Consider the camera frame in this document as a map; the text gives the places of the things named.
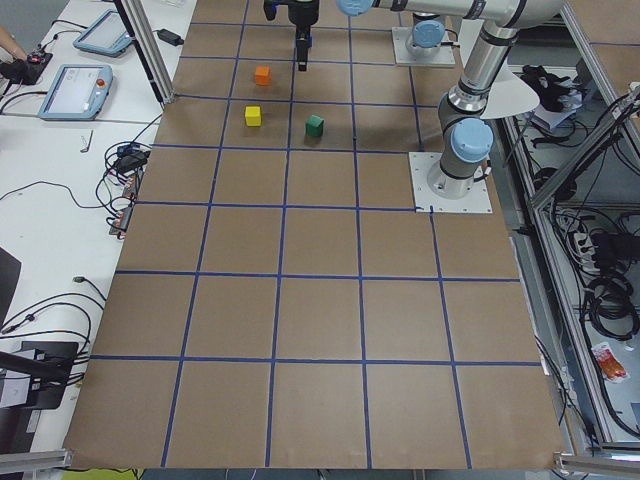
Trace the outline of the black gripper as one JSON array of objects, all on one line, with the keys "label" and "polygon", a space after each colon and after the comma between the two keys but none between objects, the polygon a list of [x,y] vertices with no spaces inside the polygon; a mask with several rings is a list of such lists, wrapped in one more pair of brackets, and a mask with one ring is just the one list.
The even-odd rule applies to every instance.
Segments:
[{"label": "black gripper", "polygon": [[319,7],[319,0],[293,0],[288,4],[289,21],[296,27],[296,62],[300,72],[308,67],[309,50],[313,45],[311,28],[319,19]]}]

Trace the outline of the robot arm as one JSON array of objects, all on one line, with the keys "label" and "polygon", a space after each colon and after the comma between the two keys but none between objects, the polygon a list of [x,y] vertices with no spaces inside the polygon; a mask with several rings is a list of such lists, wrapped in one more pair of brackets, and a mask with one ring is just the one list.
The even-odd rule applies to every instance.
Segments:
[{"label": "robot arm", "polygon": [[460,199],[471,189],[474,173],[489,157],[494,136],[481,119],[494,81],[522,29],[535,27],[558,14],[562,1],[338,1],[339,10],[359,16],[372,8],[425,12],[481,19],[483,24],[456,85],[438,107],[444,151],[428,174],[438,196]]},{"label": "robot arm", "polygon": [[[299,71],[306,71],[308,53],[313,45],[312,26],[319,19],[319,1],[264,1],[263,11],[273,21],[279,6],[288,9],[288,19],[295,26],[295,54]],[[448,30],[440,14],[413,13],[413,25],[393,27],[391,38],[395,63],[403,66],[452,68],[453,47],[458,46],[457,33]]]}]

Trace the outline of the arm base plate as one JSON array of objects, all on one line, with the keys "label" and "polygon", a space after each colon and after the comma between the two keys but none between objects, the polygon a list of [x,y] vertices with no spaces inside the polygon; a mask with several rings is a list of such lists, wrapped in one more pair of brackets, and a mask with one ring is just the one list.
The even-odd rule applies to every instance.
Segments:
[{"label": "arm base plate", "polygon": [[465,180],[444,174],[439,152],[408,154],[414,209],[424,213],[491,214],[486,180],[480,166]]},{"label": "arm base plate", "polygon": [[412,27],[393,27],[391,37],[396,65],[433,68],[453,68],[456,65],[452,46],[414,46]]}]

